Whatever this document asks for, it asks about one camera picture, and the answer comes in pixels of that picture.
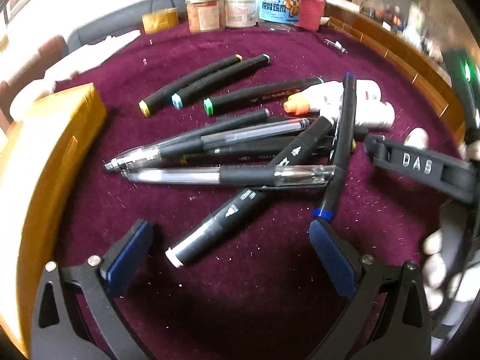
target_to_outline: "screw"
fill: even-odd
[[[374,258],[369,254],[364,254],[361,257],[361,261],[362,263],[367,264],[368,266],[371,266],[374,263]]]
[[[45,264],[45,269],[47,272],[51,272],[57,268],[57,263],[55,261],[49,261]]]
[[[414,269],[417,269],[417,265],[411,261],[411,259],[409,259],[407,262],[406,262],[406,267],[408,269],[410,269],[411,271],[413,271]]]
[[[90,256],[88,258],[87,263],[90,266],[97,266],[98,264],[100,264],[100,261],[102,261],[100,256],[97,256],[96,254],[94,254],[93,256]]]

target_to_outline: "gray sofa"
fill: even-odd
[[[75,30],[67,40],[68,53],[85,44],[95,44],[107,36],[122,35],[143,28],[142,16],[165,8],[177,8],[178,16],[187,16],[185,0],[144,0],[112,12]]]

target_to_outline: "pink thread spool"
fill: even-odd
[[[298,25],[307,30],[317,31],[325,12],[325,0],[301,0]]]

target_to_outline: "green light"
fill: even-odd
[[[470,79],[471,79],[470,67],[467,62],[465,62],[465,78],[468,82],[470,82]]]

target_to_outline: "clear pen barrel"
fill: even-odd
[[[275,186],[324,186],[332,179],[336,168],[334,165],[276,166]]]
[[[170,185],[220,184],[219,168],[217,167],[193,169],[142,169],[138,173],[123,172],[122,175],[134,183]]]
[[[203,136],[203,148],[204,150],[215,149],[219,146],[246,142],[248,140],[289,134],[291,132],[305,130],[309,125],[310,122],[307,118],[299,118],[219,132],[217,134]]]
[[[153,143],[128,150],[117,157],[118,165],[123,169],[151,167],[161,161],[160,145]]]

